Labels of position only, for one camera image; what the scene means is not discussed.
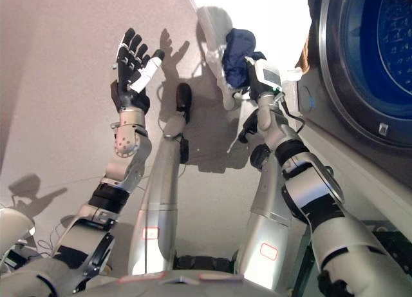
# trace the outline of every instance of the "cable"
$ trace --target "cable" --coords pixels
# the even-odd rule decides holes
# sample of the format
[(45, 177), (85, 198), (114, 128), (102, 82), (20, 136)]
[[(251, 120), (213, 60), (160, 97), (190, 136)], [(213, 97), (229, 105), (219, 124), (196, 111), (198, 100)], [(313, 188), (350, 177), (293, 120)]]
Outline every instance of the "cable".
[(286, 104), (285, 98), (281, 99), (281, 104), (283, 107), (283, 110), (285, 111), (285, 113), (288, 115), (288, 117), (295, 119), (296, 121), (299, 121), (300, 123), (302, 123), (301, 127), (296, 131), (296, 133), (299, 134), (299, 132), (303, 129), (304, 125), (305, 125), (305, 121), (302, 118), (299, 117), (295, 117), (294, 115), (291, 115), (288, 109), (288, 105)]

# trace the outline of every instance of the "white floor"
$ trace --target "white floor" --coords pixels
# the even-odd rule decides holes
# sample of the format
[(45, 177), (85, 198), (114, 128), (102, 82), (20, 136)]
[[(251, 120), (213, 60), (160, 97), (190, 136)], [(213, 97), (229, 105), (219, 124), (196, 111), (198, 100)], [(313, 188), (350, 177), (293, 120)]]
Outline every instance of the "white floor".
[[(181, 81), (194, 92), (186, 130), (190, 161), (179, 179), (178, 254), (231, 257), (238, 248), (259, 172), (236, 144), (240, 110), (226, 112), (216, 81), (201, 64), (196, 13), (188, 0), (1, 0), (1, 194), (36, 222), (35, 239), (56, 242), (57, 226), (87, 201), (113, 151), (110, 67), (132, 26), (163, 70), (147, 87), (153, 151), (174, 110)], [(127, 251), (145, 182), (133, 193), (114, 234), (113, 275)]]

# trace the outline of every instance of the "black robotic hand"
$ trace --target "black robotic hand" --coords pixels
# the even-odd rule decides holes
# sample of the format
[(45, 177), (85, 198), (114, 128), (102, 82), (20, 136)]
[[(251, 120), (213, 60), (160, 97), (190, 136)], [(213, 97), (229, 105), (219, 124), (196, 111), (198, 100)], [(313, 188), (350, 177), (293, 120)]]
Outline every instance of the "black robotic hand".
[(151, 80), (164, 58), (164, 52), (157, 50), (150, 58), (147, 45), (142, 42), (140, 35), (130, 28), (124, 34), (118, 47), (116, 66), (118, 79), (111, 83), (111, 99), (118, 112), (127, 107), (141, 108), (146, 114), (150, 107), (146, 95), (146, 84)]

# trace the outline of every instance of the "washing machine drum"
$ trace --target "washing machine drum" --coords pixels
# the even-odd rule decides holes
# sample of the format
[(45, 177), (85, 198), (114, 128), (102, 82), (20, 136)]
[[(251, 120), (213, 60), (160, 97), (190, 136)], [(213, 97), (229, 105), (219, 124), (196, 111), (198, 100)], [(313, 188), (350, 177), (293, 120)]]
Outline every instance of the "washing machine drum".
[(370, 137), (410, 148), (412, 0), (341, 0), (341, 4), (339, 18), (330, 6), (326, 34), (337, 96)]

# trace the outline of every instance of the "washing machine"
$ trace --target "washing machine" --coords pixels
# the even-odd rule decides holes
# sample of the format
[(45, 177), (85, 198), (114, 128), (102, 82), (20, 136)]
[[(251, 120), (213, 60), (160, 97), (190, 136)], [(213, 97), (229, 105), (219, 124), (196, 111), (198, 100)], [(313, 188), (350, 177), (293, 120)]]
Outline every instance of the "washing machine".
[(308, 0), (304, 117), (412, 187), (412, 0)]

